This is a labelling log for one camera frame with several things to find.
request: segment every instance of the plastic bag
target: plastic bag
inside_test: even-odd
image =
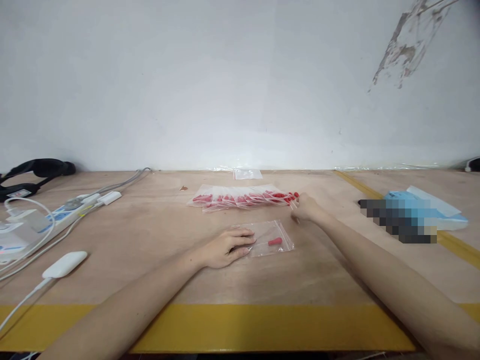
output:
[[[252,209],[269,204],[287,206],[292,199],[294,196],[291,192],[281,191],[272,184],[244,187],[202,185],[186,204],[203,207],[204,213],[212,213],[228,208]]]
[[[213,198],[213,186],[212,185],[202,185],[195,193],[193,198],[187,202],[187,206],[193,207],[204,207],[209,206]]]
[[[250,250],[249,257],[256,258],[295,249],[294,243],[280,220],[255,222],[239,226],[250,229],[255,233],[256,242],[247,246]]]
[[[235,180],[247,180],[247,179],[263,179],[260,170],[233,170],[233,179]]]

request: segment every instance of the hand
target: hand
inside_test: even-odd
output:
[[[224,268],[235,260],[238,260],[249,253],[246,247],[236,246],[253,244],[257,239],[251,237],[254,234],[247,228],[236,228],[223,232],[208,244],[198,249],[202,264],[214,269]]]
[[[325,211],[317,204],[313,197],[308,196],[305,192],[300,194],[298,200],[294,201],[296,209],[292,210],[291,217],[299,220],[312,221],[318,214],[323,214]]]

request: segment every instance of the headset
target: headset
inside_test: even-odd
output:
[[[77,169],[75,165],[68,161],[57,159],[35,159],[24,162],[14,167],[8,174],[2,176],[0,174],[0,184],[7,179],[11,179],[17,175],[33,172],[39,178],[46,178],[39,183],[21,183],[12,186],[0,185],[0,202],[3,203],[8,198],[28,198],[35,195],[37,191],[49,181],[59,176],[73,175]]]

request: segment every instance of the small red object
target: small red object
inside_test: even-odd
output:
[[[280,245],[282,243],[282,238],[281,237],[277,237],[276,239],[273,239],[273,240],[270,240],[268,242],[268,245],[269,246],[272,246],[272,245]]]

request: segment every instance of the left hand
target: left hand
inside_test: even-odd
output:
[[[221,269],[244,257],[249,253],[248,248],[239,247],[231,250],[236,246],[253,244],[257,240],[251,237],[253,235],[254,232],[247,228],[236,228],[223,232],[198,249],[202,265],[213,269]]]

